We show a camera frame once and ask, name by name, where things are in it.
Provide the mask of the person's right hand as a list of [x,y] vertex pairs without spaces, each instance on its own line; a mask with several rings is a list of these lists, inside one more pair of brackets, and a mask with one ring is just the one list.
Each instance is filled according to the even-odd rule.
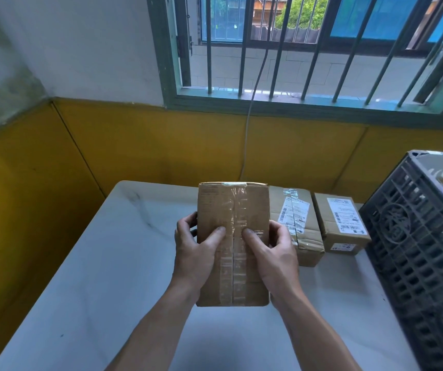
[[278,222],[269,221],[269,236],[274,245],[268,259],[257,259],[261,279],[268,292],[277,301],[288,301],[303,294],[299,281],[297,254],[288,228]]

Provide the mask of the person's left hand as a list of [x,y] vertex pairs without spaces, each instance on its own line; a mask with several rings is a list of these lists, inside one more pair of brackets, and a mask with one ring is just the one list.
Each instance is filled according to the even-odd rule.
[[196,297],[208,279],[214,266],[215,252],[195,239],[197,213],[181,218],[175,230],[175,264],[171,285],[186,288]]

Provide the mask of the taped brown cardboard box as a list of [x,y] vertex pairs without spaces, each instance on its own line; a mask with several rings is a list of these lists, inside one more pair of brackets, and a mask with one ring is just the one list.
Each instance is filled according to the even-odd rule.
[[203,242],[219,227],[225,237],[218,245],[212,271],[201,288],[199,307],[260,307],[269,304],[253,251],[242,231],[249,228],[268,246],[269,189],[256,182],[204,182],[198,192],[197,239]]

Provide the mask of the person's right forearm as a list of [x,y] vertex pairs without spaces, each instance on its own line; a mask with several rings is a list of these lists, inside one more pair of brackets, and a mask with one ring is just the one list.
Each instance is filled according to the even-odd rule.
[[270,298],[287,329],[301,371],[363,371],[302,289],[271,294]]

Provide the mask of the person's left forearm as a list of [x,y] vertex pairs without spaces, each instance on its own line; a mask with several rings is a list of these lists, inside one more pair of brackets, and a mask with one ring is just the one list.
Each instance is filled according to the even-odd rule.
[[173,278],[104,371],[168,371],[199,296],[193,281]]

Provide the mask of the cardboard box with long label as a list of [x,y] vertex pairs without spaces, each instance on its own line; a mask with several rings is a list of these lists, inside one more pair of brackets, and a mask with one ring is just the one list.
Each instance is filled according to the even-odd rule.
[[269,186],[270,219],[287,227],[301,267],[315,267],[325,255],[311,192]]

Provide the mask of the small cardboard box white label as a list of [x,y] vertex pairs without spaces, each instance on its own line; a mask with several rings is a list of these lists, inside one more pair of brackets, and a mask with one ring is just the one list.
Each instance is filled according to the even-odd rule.
[[312,199],[325,252],[354,256],[371,242],[352,197],[314,192]]

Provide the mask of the grey plastic crate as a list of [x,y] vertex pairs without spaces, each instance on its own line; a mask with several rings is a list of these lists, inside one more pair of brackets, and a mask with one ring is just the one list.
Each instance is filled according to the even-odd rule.
[[360,215],[367,255],[419,367],[443,371],[443,152],[407,152]]

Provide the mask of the grey window bars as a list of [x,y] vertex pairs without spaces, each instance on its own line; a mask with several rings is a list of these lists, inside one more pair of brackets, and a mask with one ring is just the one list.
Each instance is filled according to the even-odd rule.
[[245,94],[416,108],[443,38],[443,0],[197,1],[194,85]]

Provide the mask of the green window frame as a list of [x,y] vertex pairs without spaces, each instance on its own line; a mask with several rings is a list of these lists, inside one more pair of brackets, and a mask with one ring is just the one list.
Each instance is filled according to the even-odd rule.
[[393,101],[370,102],[360,98],[331,98],[310,95],[304,99],[292,95],[249,94],[239,90],[208,87],[183,88],[174,33],[175,9],[166,0],[147,0],[153,42],[165,108],[233,115],[253,114],[263,117],[284,117],[302,120],[333,121],[408,129],[443,130],[443,115],[427,105],[406,104],[398,107]]

